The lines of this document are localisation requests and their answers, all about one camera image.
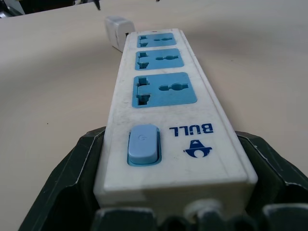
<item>socket hole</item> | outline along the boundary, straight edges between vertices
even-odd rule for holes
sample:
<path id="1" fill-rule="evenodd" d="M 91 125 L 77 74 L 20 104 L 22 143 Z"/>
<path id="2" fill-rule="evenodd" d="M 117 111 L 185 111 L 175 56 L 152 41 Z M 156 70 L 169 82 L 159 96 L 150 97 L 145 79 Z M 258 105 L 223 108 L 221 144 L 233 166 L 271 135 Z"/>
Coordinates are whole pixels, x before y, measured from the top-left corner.
<path id="1" fill-rule="evenodd" d="M 139 58 L 143 58 L 143 57 L 148 57 L 148 55 L 146 54 L 146 52 L 140 52 L 140 53 L 139 53 Z"/>
<path id="2" fill-rule="evenodd" d="M 170 90 L 170 89 L 172 89 L 172 90 L 183 90 L 185 88 L 188 88 L 188 84 L 187 83 L 184 83 L 184 84 L 174 83 L 171 86 L 162 85 L 158 89 L 160 89 L 162 91 L 166 91 L 166 90 Z"/>
<path id="3" fill-rule="evenodd" d="M 162 38 L 162 39 L 156 38 L 156 39 L 154 39 L 154 41 L 160 41 L 160 40 L 168 41 L 168 40 L 172 40 L 172 38 Z"/>
<path id="4" fill-rule="evenodd" d="M 150 94 L 148 95 L 137 95 L 138 98 L 138 105 L 147 105 L 150 99 Z"/>
<path id="5" fill-rule="evenodd" d="M 149 62 L 146 62 L 146 63 L 137 63 L 139 65 L 139 69 L 145 69 L 148 65 L 149 65 Z"/>
<path id="6" fill-rule="evenodd" d="M 178 55 L 168 55 L 166 57 L 157 57 L 156 60 L 173 60 L 173 59 L 178 59 L 179 56 Z"/>
<path id="7" fill-rule="evenodd" d="M 138 79 L 138 84 L 137 86 L 140 87 L 140 86 L 144 86 L 144 85 L 150 85 L 150 83 L 148 82 L 148 79 L 146 77 L 140 77 Z"/>
<path id="8" fill-rule="evenodd" d="M 140 43 L 140 46 L 141 46 L 141 47 L 146 47 L 148 44 L 149 44 L 148 42 Z"/>

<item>power strip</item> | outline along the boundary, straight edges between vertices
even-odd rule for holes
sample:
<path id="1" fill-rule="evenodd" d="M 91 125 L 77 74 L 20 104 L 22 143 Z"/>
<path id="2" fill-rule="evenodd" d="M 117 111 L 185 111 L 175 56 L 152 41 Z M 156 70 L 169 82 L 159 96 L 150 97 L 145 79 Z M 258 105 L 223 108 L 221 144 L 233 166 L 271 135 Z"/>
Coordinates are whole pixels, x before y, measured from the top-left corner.
<path id="1" fill-rule="evenodd" d="M 100 206 L 150 207 L 163 220 L 213 198 L 233 216 L 256 181 L 184 33 L 129 34 L 95 180 Z"/>

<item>electrical outlet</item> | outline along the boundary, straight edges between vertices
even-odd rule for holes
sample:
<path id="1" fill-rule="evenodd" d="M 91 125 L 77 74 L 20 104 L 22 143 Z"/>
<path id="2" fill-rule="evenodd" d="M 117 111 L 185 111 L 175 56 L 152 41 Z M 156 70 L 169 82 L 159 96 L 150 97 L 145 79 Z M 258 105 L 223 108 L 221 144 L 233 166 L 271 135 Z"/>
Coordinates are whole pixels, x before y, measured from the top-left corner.
<path id="1" fill-rule="evenodd" d="M 140 35 L 137 47 L 163 47 L 177 44 L 172 33 Z"/>
<path id="2" fill-rule="evenodd" d="M 184 63 L 178 49 L 139 51 L 136 53 L 135 69 L 138 71 L 182 66 L 184 66 Z"/>
<path id="3" fill-rule="evenodd" d="M 169 33 L 173 49 L 137 47 L 140 36 Z M 184 33 L 129 34 L 93 190 L 99 205 L 150 207 L 161 222 L 215 199 L 229 217 L 244 212 L 256 181 Z"/>
<path id="4" fill-rule="evenodd" d="M 196 95 L 187 73 L 171 73 L 134 78 L 132 106 L 158 107 L 195 103 Z"/>

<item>blue switch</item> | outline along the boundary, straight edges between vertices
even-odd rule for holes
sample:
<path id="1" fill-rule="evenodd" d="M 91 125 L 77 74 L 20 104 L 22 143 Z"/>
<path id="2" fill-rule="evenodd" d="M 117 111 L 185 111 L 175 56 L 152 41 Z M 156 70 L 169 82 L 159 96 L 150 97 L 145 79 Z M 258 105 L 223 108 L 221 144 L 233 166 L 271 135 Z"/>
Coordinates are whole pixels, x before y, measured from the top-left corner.
<path id="1" fill-rule="evenodd" d="M 134 126 L 128 143 L 128 164 L 144 166 L 160 160 L 159 129 L 153 124 Z"/>

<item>table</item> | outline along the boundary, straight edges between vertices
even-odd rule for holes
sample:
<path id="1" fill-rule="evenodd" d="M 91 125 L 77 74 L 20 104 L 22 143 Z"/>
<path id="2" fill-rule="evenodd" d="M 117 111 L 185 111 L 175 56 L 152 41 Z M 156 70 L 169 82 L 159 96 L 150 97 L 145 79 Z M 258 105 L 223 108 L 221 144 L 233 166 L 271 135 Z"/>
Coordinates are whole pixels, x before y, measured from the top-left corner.
<path id="1" fill-rule="evenodd" d="M 51 171 L 106 125 L 121 53 L 103 21 L 180 28 L 235 130 L 308 174 L 308 2 L 113 0 L 0 20 L 0 230 L 17 230 Z"/>

